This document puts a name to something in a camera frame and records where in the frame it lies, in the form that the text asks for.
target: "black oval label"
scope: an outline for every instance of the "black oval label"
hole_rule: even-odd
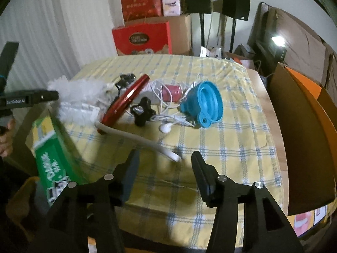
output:
[[[143,45],[149,41],[149,36],[145,33],[134,33],[130,36],[129,41],[134,45]]]

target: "hand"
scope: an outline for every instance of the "hand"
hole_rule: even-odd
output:
[[[13,152],[13,132],[15,128],[15,120],[11,119],[7,124],[8,131],[0,136],[0,156],[5,158]]]

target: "yellow plaid tablecloth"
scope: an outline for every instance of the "yellow plaid tablecloth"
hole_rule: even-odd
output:
[[[183,158],[174,163],[150,150],[141,150],[140,166],[126,206],[118,210],[119,226],[137,236],[165,244],[196,249],[207,247],[215,209],[203,203],[191,168],[191,154],[199,150],[206,163],[235,182],[261,181],[282,207],[284,193],[275,145],[247,70],[214,58],[178,55],[131,55],[96,61],[74,78],[91,77],[111,82],[121,73],[148,74],[166,83],[192,83],[198,74],[215,83],[224,104],[223,120],[208,129],[179,125],[164,135],[159,123],[134,125],[125,114],[114,126],[173,150]],[[126,160],[135,146],[93,127],[67,125],[72,152],[91,182]],[[243,241],[243,206],[239,206],[237,246]]]

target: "screw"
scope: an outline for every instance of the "screw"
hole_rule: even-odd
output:
[[[70,183],[68,183],[68,187],[69,188],[74,188],[74,187],[76,187],[77,186],[77,183],[76,182],[70,182]]]
[[[218,176],[218,180],[219,180],[220,182],[225,182],[225,181],[227,181],[227,177],[226,177],[225,175],[219,175],[219,176]]]
[[[263,183],[261,183],[261,182],[256,182],[256,183],[255,183],[255,186],[256,186],[258,189],[261,189],[262,187],[264,187]]]
[[[114,176],[112,174],[107,174],[107,175],[104,176],[104,180],[106,180],[106,181],[110,181],[113,178],[114,178]]]

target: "red gift box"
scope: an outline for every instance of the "red gift box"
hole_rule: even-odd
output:
[[[121,0],[124,21],[163,16],[161,0]]]
[[[112,30],[117,53],[121,55],[172,54],[170,25],[141,23]]]

